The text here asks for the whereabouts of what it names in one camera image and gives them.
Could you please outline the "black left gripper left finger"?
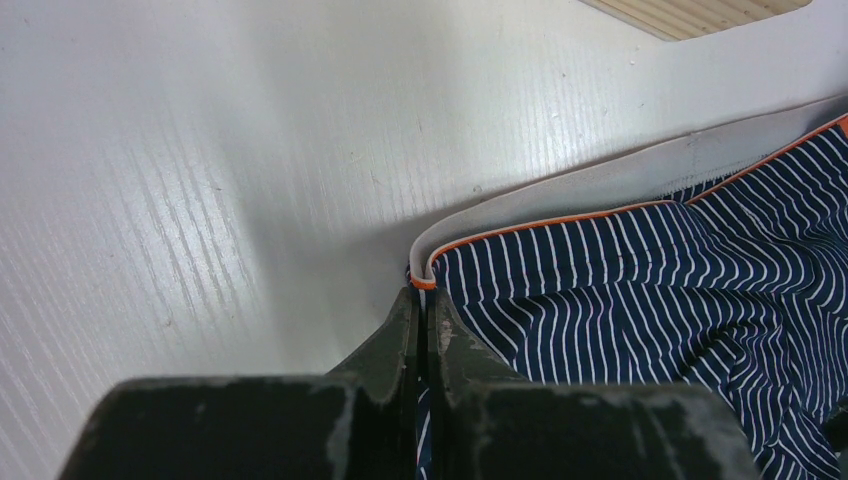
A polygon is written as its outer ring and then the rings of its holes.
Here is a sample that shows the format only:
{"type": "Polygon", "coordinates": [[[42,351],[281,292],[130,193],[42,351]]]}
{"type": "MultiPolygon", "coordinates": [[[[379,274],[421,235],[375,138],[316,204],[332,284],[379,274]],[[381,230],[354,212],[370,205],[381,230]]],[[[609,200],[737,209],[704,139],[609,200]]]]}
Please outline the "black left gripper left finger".
{"type": "Polygon", "coordinates": [[[97,404],[64,479],[412,479],[418,303],[323,375],[135,378],[97,404]]]}

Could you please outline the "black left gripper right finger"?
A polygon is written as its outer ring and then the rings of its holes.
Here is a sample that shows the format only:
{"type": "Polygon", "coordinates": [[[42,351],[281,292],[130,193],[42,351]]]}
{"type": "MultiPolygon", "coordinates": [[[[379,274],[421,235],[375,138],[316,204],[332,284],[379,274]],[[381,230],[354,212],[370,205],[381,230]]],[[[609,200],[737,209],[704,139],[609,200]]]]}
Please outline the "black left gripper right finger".
{"type": "Polygon", "coordinates": [[[727,405],[700,386],[544,385],[508,367],[449,296],[427,306],[435,479],[756,479],[727,405]]]}

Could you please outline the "navy striped boxer underwear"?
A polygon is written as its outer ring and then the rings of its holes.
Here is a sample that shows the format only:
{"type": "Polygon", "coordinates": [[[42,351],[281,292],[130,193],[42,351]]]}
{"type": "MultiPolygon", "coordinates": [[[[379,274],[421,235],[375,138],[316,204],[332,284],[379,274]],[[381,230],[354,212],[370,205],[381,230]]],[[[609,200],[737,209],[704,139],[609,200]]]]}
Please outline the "navy striped boxer underwear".
{"type": "Polygon", "coordinates": [[[487,200],[427,229],[407,278],[547,384],[684,383],[765,479],[836,479],[847,396],[847,116],[754,117],[487,200]]]}

